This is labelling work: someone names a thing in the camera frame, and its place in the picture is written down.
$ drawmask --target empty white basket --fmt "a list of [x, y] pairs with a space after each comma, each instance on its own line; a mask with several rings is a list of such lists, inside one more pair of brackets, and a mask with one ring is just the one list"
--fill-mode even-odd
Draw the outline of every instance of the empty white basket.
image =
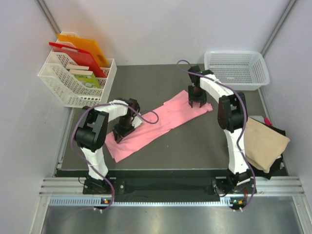
[[256, 90], [270, 83], [269, 72], [258, 52], [206, 52], [205, 69], [234, 90]]
[[[62, 34], [78, 37], [74, 33]], [[64, 106], [94, 106], [107, 102], [117, 71], [115, 60], [107, 60], [110, 63], [109, 67], [101, 68], [107, 78], [97, 78], [100, 89], [84, 86], [65, 69], [68, 63], [77, 65], [65, 53], [51, 51], [38, 76]]]

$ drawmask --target pink towel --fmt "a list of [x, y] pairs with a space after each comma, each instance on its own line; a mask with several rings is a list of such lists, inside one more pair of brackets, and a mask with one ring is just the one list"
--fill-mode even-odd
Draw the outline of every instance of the pink towel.
[[[107, 134], [105, 144], [113, 159], [120, 162], [171, 129], [212, 110], [213, 108], [209, 103], [201, 108], [199, 108], [199, 105], [194, 104], [194, 107], [191, 108], [188, 93], [182, 91], [165, 102], [163, 106], [154, 110], [159, 115], [158, 123], [148, 124], [143, 122], [119, 144], [115, 142], [111, 132]], [[151, 122], [157, 119], [153, 113], [146, 113], [143, 117]]]

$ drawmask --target white wall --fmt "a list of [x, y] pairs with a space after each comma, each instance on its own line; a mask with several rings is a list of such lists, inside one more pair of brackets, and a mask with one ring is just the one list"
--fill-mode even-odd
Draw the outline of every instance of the white wall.
[[300, 0], [265, 61], [271, 83], [264, 96], [277, 127], [291, 139], [285, 151], [290, 172], [299, 175], [312, 207], [312, 1]]
[[37, 77], [55, 36], [35, 1], [0, 9], [0, 232], [28, 233], [68, 110]]
[[117, 65], [203, 62], [208, 50], [261, 51], [288, 0], [46, 0], [63, 31]]

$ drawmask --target floor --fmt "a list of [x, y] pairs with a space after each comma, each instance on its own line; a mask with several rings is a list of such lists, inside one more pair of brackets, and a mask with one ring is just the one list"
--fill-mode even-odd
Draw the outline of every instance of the floor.
[[[190, 85], [187, 74], [175, 65], [119, 66], [109, 101], [137, 99], [141, 110], [153, 110]], [[265, 116], [258, 91], [245, 91], [248, 115]], [[111, 169], [220, 169], [227, 168], [228, 150], [217, 123], [217, 102], [207, 95], [214, 110], [171, 130], [119, 163], [104, 146], [106, 165]], [[75, 111], [72, 129], [80, 116]], [[112, 121], [108, 132], [116, 124]], [[86, 170], [86, 163], [66, 147], [62, 170]]]
[[255, 197], [243, 213], [228, 207], [79, 210], [49, 207], [42, 234], [303, 234], [291, 197]]

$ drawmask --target white storage bin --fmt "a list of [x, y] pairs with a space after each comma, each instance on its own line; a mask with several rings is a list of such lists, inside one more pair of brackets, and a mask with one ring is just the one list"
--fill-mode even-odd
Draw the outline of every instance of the white storage bin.
[[[77, 36], [74, 33], [63, 34]], [[101, 68], [107, 78], [97, 78], [100, 89], [85, 87], [65, 69], [68, 63], [77, 65], [65, 53], [51, 51], [38, 76], [64, 106], [94, 106], [107, 102], [117, 71], [115, 60], [107, 60], [110, 66]]]
[[234, 90], [256, 90], [270, 83], [269, 72], [258, 52], [206, 52], [205, 69], [210, 69]]

